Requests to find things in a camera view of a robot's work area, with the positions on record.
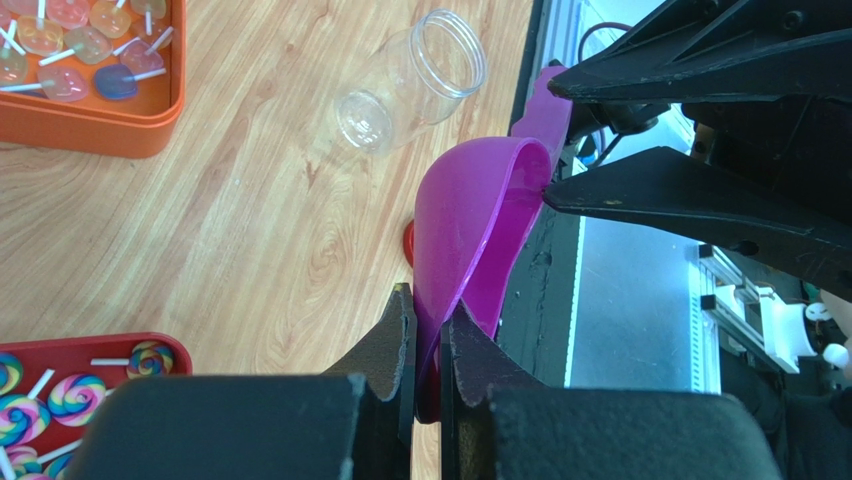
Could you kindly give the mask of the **red tray of swirl lollipops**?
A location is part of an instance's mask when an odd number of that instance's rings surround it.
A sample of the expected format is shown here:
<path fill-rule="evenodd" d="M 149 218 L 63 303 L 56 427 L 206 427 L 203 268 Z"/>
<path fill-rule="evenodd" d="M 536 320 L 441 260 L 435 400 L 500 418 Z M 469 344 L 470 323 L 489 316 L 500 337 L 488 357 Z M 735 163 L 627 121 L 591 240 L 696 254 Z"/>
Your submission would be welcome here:
<path fill-rule="evenodd" d="M 65 478 L 86 427 L 121 384 L 191 371 L 188 350 L 155 332 L 2 344 L 2 478 Z"/>

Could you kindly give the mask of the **clear plastic jar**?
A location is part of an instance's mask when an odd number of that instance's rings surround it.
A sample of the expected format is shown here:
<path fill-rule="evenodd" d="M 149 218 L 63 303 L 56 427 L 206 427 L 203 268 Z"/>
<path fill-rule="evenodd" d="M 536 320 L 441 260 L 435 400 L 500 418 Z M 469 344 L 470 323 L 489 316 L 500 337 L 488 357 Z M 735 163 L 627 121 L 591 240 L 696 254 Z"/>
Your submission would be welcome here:
<path fill-rule="evenodd" d="M 473 28 L 436 9 L 390 36 L 344 80 L 334 119 L 350 145 L 385 155 L 449 118 L 487 74 Z"/>

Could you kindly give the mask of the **purple plastic scoop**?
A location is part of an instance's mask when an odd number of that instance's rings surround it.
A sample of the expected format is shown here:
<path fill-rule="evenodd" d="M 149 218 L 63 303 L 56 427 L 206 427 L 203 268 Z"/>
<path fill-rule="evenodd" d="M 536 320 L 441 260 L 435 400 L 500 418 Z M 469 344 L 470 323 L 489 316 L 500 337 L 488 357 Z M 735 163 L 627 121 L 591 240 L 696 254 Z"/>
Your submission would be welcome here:
<path fill-rule="evenodd" d="M 543 206 L 568 132 L 573 104 L 552 94 L 562 65 L 543 68 L 525 112 L 507 136 L 450 148 L 425 173 L 413 217 L 413 300 L 418 318 L 416 412 L 440 418 L 444 323 L 458 305 L 493 338 L 509 277 Z"/>

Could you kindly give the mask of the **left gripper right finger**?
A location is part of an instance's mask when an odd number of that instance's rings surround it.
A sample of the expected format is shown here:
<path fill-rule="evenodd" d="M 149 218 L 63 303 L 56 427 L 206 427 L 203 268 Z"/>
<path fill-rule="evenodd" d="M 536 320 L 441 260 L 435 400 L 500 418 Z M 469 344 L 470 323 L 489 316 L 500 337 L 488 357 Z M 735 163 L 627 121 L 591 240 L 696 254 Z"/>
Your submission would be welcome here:
<path fill-rule="evenodd" d="M 441 331 L 445 479 L 776 479 L 756 422 L 719 395 L 544 385 L 458 305 Z"/>

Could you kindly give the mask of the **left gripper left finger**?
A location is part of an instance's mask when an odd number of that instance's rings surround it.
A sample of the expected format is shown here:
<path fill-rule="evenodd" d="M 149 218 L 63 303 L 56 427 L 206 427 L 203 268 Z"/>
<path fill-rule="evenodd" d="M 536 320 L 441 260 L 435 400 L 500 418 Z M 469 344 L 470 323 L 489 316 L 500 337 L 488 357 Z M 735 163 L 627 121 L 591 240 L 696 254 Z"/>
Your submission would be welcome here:
<path fill-rule="evenodd" d="M 164 376 L 119 387 L 69 479 L 407 479 L 417 318 L 395 285 L 379 322 L 317 375 Z"/>

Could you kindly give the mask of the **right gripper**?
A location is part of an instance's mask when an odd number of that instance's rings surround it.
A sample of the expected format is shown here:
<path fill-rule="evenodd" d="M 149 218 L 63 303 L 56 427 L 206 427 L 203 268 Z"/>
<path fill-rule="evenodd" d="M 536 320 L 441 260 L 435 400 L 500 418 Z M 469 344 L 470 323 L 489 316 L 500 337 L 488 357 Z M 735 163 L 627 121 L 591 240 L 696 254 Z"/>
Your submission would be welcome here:
<path fill-rule="evenodd" d="M 851 229 L 836 221 L 851 217 L 850 2 L 666 1 L 548 88 L 685 103 L 709 131 L 695 159 L 654 147 L 553 183 L 552 209 L 700 240 L 851 298 Z"/>

